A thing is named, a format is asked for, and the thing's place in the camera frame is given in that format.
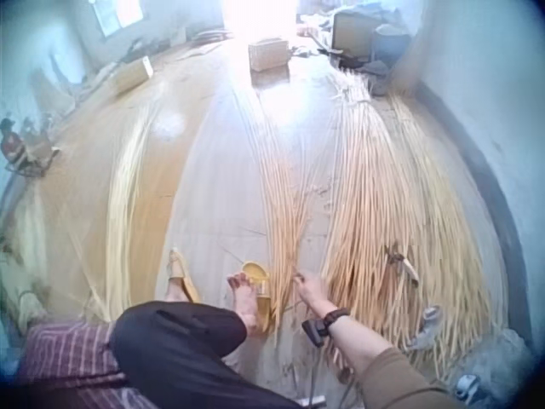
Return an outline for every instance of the leg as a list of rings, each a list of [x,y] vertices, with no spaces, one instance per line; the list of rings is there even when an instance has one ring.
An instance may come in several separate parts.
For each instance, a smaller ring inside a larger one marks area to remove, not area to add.
[[[247,382],[221,361],[255,328],[255,291],[244,274],[229,284],[235,313],[188,302],[149,302],[119,318],[111,338],[114,356],[129,381],[158,407],[300,407]],[[171,280],[170,300],[180,295],[172,285]]]

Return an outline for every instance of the striped fabric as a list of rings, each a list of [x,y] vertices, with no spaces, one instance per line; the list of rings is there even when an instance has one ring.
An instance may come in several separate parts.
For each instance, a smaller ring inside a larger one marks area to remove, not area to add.
[[[154,409],[119,370],[108,347],[113,326],[83,321],[33,326],[26,339],[19,382],[69,390],[70,407]]]

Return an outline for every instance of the sleeve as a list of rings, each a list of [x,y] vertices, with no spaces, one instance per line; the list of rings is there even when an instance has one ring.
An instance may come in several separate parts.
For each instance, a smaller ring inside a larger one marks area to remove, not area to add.
[[[360,379],[366,409],[426,409],[462,407],[423,375],[394,348],[373,360]]]

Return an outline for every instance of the wooden floor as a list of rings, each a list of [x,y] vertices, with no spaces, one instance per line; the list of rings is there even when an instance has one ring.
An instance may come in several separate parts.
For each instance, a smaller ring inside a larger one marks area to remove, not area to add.
[[[156,75],[127,95],[114,99],[103,87],[83,104],[60,129],[59,160],[29,186],[16,209],[14,236],[26,270],[50,289],[48,307],[57,314],[79,314],[89,299],[89,282],[103,286],[107,202],[119,135],[134,121],[136,108],[156,98],[161,110],[146,146],[130,244],[132,302],[164,294],[173,246],[186,256],[203,300],[216,306],[231,306],[225,278],[243,261],[267,265],[260,176],[239,110],[240,96],[255,89],[278,126],[293,173],[316,170],[301,267],[319,269],[335,182],[330,117],[336,91],[327,78],[328,60],[293,58],[289,70],[250,76],[244,48],[234,42],[206,55],[184,58],[185,52],[172,50],[155,59]],[[486,278],[493,283],[503,265],[482,198],[446,133],[421,107],[415,109],[433,130],[433,144],[461,195]],[[313,350],[292,328],[293,314],[304,311],[286,314],[278,340],[247,342],[229,362],[259,384],[297,398],[308,393]],[[342,387],[334,373],[324,366],[320,373],[318,392],[338,399]]]

